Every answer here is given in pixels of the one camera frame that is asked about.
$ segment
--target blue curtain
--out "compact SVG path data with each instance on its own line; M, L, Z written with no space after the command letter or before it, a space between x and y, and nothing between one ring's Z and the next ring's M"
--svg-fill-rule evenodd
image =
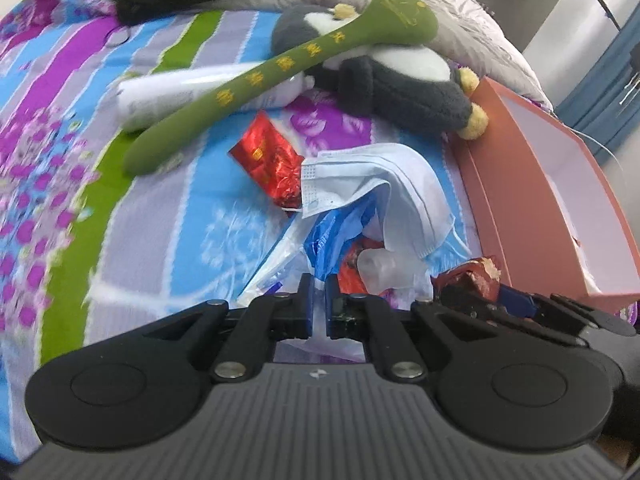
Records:
M634 76L630 52L640 43L640 6L591 71L557 108L563 123L593 137L612 152L640 124L640 93L623 110L620 101ZM599 164L609 154L594 142L583 139Z

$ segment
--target bed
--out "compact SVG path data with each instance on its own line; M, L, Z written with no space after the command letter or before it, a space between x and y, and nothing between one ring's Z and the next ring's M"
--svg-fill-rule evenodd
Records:
M234 306L287 226L227 155L254 113L214 125L174 171L124 177L131 139L120 134L118 81L267 59L279 10L298 2L361 9L367 1L220 0L123 28L109 0L25 0L0 22L2 457L19 462L40 444L23 402L38 366L205 299ZM435 50L550 106L479 4L424 1L440 21ZM270 116L286 129L287 113ZM479 255L447 137L417 139L377 120L368 135L404 142L428 160L456 234Z

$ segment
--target clear plastic cup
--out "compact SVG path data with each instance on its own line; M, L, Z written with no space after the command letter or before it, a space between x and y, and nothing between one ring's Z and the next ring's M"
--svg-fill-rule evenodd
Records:
M424 262L386 249L365 249L358 257L358 273L369 294L388 288L411 288L427 270Z

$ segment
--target plush penguin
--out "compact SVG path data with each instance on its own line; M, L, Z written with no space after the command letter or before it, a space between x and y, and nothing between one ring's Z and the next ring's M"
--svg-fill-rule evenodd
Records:
M354 20L353 7L295 6L278 19L271 35L274 55ZM469 100L476 74L457 67L426 46L372 45L354 48L306 71L316 86L337 93L338 106L353 116L377 116L418 134L456 131L467 140L486 130L488 117Z

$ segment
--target chocolate wrapper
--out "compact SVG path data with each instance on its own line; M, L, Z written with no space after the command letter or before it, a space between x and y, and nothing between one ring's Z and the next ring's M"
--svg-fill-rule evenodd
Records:
M432 277L431 283L435 294L439 294L447 285L458 285L495 303L500 293L500 270L492 256L475 258L436 278Z
M304 157L296 153L266 113L258 112L229 153L276 205L287 209L302 206L300 171Z
M338 271L338 286L343 294L366 294L367 289L358 273L358 256L364 249L381 249L382 242L360 237L353 241L349 251L344 255Z

